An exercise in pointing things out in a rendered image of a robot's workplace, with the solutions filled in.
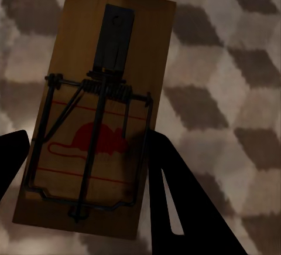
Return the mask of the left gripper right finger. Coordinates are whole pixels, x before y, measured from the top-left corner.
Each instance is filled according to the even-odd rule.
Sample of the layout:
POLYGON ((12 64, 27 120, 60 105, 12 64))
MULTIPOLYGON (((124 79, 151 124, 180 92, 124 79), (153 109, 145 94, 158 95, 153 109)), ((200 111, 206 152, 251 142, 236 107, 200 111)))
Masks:
POLYGON ((148 131, 152 255, 248 255, 167 136, 148 131), (162 169, 184 235, 171 230, 162 169))

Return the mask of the mousetrap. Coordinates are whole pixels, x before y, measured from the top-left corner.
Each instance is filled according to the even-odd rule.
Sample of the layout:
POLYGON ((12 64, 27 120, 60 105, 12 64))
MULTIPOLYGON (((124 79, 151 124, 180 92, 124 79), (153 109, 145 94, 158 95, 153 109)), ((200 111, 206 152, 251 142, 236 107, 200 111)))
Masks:
POLYGON ((64 1, 13 223, 136 240, 176 4, 64 1))

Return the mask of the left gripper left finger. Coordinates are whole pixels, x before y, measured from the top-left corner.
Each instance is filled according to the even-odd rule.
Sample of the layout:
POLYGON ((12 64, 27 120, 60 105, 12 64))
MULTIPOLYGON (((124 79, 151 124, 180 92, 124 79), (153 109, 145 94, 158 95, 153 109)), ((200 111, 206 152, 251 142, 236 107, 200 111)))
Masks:
POLYGON ((25 161, 29 148, 25 130, 0 136, 0 200, 25 161))

